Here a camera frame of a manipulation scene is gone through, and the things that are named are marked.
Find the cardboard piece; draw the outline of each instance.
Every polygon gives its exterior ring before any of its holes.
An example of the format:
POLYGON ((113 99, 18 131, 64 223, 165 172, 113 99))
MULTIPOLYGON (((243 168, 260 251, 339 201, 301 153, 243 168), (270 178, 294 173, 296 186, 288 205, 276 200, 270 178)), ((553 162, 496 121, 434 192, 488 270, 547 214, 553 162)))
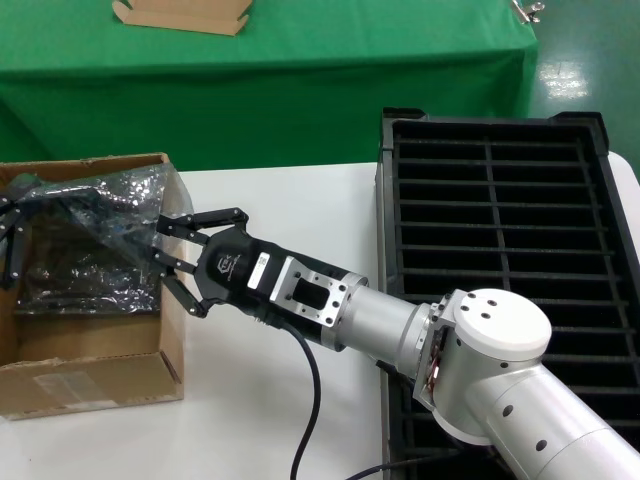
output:
MULTIPOLYGON (((168 161, 151 154, 0 164, 0 188, 20 173, 63 181, 168 161)), ((170 185, 165 201, 171 201, 170 185)), ((118 316, 19 317, 13 314, 18 292, 0 290, 0 416, 16 420, 183 398, 184 312, 166 287, 159 314, 118 316)))
POLYGON ((235 35, 249 20, 252 0, 115 0, 116 16, 127 25, 235 35))

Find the black plastic crate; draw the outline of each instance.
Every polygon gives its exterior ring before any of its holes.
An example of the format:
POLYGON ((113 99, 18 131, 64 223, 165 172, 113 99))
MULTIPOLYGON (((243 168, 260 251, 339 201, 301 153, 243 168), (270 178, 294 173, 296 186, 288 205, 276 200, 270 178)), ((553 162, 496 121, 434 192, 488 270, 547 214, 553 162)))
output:
MULTIPOLYGON (((640 269, 599 114, 429 119, 385 111, 378 171, 380 285, 414 303, 502 288, 553 325, 544 364, 640 447, 640 269)), ((410 387, 389 380, 392 460, 454 451, 410 387)), ((510 478, 482 455, 392 478, 510 478)))

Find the green tablecloth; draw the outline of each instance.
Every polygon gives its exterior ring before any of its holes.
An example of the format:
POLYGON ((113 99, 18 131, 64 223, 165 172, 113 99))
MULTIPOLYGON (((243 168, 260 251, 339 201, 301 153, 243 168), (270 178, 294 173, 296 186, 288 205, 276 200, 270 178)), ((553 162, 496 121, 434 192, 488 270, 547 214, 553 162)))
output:
POLYGON ((1 3, 0 161, 372 161, 382 107, 525 115, 535 72, 509 0, 254 0, 236 37, 126 26, 109 0, 1 3))

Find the cardboard box flap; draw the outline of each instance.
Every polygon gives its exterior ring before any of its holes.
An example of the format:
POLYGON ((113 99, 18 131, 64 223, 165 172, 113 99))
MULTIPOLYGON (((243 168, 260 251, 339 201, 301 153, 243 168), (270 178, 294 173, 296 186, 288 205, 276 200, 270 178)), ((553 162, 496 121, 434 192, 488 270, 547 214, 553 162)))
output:
POLYGON ((251 0, 137 0, 130 8, 116 0, 112 6, 126 25, 235 35, 249 20, 242 13, 250 4, 251 0))
POLYGON ((38 175, 48 182, 64 182, 159 163, 169 163, 169 157, 164 153, 152 153, 129 157, 89 158, 87 160, 3 163, 0 164, 0 187, 4 187, 21 173, 38 175))
POLYGON ((182 396, 160 353, 21 362, 0 368, 0 415, 64 413, 182 396))

